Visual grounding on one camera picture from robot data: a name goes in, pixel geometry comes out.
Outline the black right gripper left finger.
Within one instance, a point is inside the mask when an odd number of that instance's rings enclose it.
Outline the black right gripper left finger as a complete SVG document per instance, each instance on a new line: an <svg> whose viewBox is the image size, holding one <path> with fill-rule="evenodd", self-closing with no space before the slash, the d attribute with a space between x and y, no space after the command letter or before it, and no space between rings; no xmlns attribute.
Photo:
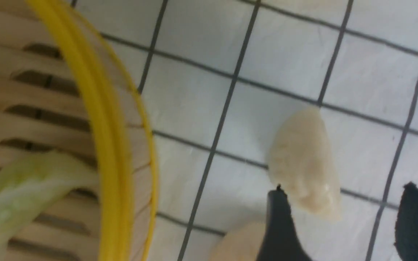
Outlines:
<svg viewBox="0 0 418 261"><path fill-rule="evenodd" d="M291 206L281 185L267 195L266 230L258 261L310 261L298 239Z"/></svg>

